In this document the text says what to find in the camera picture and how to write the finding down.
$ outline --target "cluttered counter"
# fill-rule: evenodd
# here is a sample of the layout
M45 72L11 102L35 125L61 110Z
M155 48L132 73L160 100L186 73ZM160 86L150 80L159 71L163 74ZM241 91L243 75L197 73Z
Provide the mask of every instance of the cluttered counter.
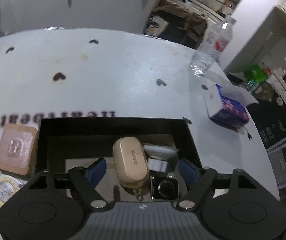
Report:
M43 117L184 118L202 166L242 168L279 199L251 117L239 130L208 117L204 88L230 84L216 63L197 78L188 47L120 31L52 29L0 38L0 138L5 123L38 128Z

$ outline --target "tissue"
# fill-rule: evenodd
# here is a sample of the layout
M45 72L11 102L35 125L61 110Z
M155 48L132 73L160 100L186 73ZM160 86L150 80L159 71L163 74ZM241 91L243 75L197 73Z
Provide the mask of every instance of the tissue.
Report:
M242 104L247 106L257 103L257 101L245 89L243 89L244 91L240 91L238 87L236 88L235 93L233 93L234 88L228 86L227 94L229 94L229 97L226 97L222 92L223 87L214 84L206 91L204 100L210 118L239 129L249 121L247 111ZM239 98L242 104L231 97Z

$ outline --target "white table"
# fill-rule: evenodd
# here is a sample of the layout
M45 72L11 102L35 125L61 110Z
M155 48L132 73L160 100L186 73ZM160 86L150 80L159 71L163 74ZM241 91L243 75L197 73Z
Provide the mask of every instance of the white table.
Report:
M97 39L99 44L89 41ZM5 53L9 47L13 51ZM193 49L151 37L99 29L36 30L0 38L0 123L9 115L37 127L36 114L185 117L203 166L243 168L276 198L274 174L252 121L239 133L213 123L203 100L213 82L228 84L217 64L207 78L189 71ZM65 80L53 81L61 72ZM161 79L167 86L156 85Z

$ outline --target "kinyo logo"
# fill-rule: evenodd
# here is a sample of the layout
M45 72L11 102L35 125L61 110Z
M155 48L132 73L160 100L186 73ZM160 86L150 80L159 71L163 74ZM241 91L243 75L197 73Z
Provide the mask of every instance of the kinyo logo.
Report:
M135 165L138 164L138 161L136 160L135 152L131 151L131 154L132 154L132 158L133 158L134 164Z

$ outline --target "bottle cap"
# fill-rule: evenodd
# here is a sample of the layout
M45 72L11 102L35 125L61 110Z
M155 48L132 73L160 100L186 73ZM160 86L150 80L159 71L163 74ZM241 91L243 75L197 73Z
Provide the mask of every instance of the bottle cap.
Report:
M9 200L21 187L24 186L24 182L15 179L8 175L0 176L0 207Z
M234 18L232 18L231 15L225 16L225 21L228 23L231 23L232 25L235 24L235 22L236 22L236 20Z

